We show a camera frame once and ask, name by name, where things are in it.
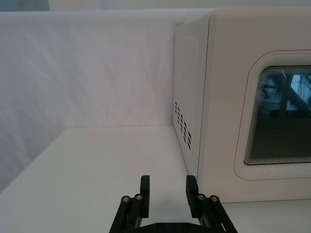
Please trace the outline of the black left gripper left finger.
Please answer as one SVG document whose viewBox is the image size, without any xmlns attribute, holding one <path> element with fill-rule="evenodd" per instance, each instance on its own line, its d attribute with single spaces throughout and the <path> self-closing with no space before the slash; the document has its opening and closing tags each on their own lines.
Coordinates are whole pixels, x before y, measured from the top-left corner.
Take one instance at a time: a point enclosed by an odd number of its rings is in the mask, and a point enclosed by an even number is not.
<svg viewBox="0 0 311 233">
<path fill-rule="evenodd" d="M 140 180 L 140 192 L 134 197 L 123 196 L 110 233 L 146 233 L 141 221 L 149 217 L 150 176 L 143 175 Z"/>
</svg>

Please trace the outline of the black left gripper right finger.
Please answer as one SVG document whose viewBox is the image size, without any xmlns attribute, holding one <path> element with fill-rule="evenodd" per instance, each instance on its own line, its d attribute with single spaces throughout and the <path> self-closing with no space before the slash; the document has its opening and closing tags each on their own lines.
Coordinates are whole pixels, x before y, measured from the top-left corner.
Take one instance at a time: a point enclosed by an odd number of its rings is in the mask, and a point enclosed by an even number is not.
<svg viewBox="0 0 311 233">
<path fill-rule="evenodd" d="M 222 206 L 219 197 L 199 193 L 194 176 L 186 178 L 186 195 L 192 218 L 199 224 L 190 224 L 189 233 L 236 233 L 237 230 Z"/>
</svg>

